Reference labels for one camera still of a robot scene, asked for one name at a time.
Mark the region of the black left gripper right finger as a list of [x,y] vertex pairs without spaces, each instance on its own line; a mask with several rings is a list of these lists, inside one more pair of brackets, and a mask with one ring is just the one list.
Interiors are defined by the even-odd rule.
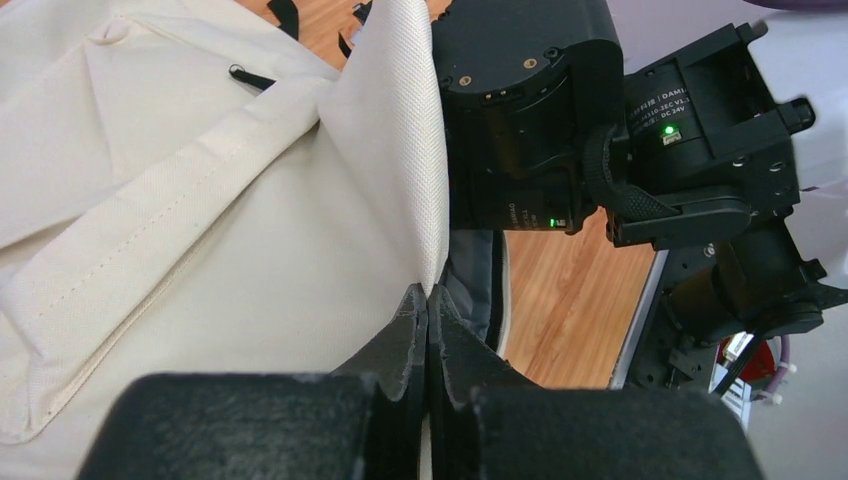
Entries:
[[546,389],[428,301],[436,479],[759,479],[744,432],[700,392]]

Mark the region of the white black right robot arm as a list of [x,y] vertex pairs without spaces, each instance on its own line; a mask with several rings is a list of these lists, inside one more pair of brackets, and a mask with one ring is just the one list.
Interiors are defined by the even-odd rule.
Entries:
[[706,387],[747,333],[847,301],[847,5],[773,1],[625,69],[605,1],[454,1],[434,21],[451,225],[578,233],[657,258],[616,387]]

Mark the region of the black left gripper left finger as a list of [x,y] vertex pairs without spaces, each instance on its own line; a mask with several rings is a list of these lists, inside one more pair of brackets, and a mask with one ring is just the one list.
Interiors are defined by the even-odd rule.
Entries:
[[329,373],[162,373],[109,411],[82,479],[414,479],[425,403],[427,299]]

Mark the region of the cream canvas backpack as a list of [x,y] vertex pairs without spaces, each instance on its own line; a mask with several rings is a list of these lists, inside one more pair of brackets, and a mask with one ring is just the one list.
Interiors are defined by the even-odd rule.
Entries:
[[1,475],[70,479],[155,373],[327,372],[410,285],[509,327],[498,233],[448,230],[423,1],[342,69],[234,1],[1,9]]

